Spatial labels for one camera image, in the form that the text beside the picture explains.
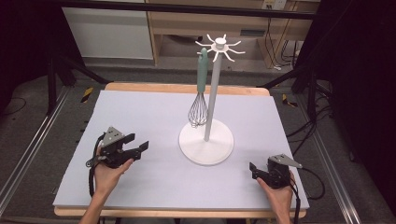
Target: yellow tape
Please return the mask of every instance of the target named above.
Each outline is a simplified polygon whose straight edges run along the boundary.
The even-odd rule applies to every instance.
[[[293,107],[297,107],[297,106],[298,106],[296,103],[290,103],[290,102],[288,101],[288,97],[286,96],[286,94],[282,94],[282,103],[283,103],[284,105],[291,105],[291,106],[293,106]]]
[[[87,103],[88,98],[90,97],[91,93],[92,93],[93,87],[89,87],[87,88],[87,90],[85,90],[84,95],[81,98],[81,102],[82,103]]]

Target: white cabinet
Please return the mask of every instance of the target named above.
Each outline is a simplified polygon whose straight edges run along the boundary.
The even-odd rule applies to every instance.
[[[64,7],[64,15],[83,58],[153,59],[145,11]]]

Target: black curtain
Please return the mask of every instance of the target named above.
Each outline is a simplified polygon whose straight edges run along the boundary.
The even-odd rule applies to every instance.
[[[395,4],[355,0],[317,69],[332,84],[332,106],[353,155],[396,215]]]
[[[62,8],[34,1],[0,1],[0,113],[23,82],[47,74],[51,53],[84,66]],[[55,62],[58,75],[70,85],[71,68]]]

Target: electrical outlet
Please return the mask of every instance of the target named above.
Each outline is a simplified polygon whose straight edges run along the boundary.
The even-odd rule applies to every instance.
[[[286,5],[286,0],[275,0],[272,8],[273,10],[283,10]]]
[[[262,1],[262,9],[273,9],[276,0],[264,0]]]
[[[286,0],[264,0],[262,1],[262,9],[283,10]]]

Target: white round base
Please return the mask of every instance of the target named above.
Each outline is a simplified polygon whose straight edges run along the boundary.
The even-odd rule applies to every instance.
[[[216,165],[225,161],[233,151],[233,134],[222,122],[213,119],[209,140],[205,141],[205,125],[192,128],[187,123],[180,132],[181,151],[200,165]]]

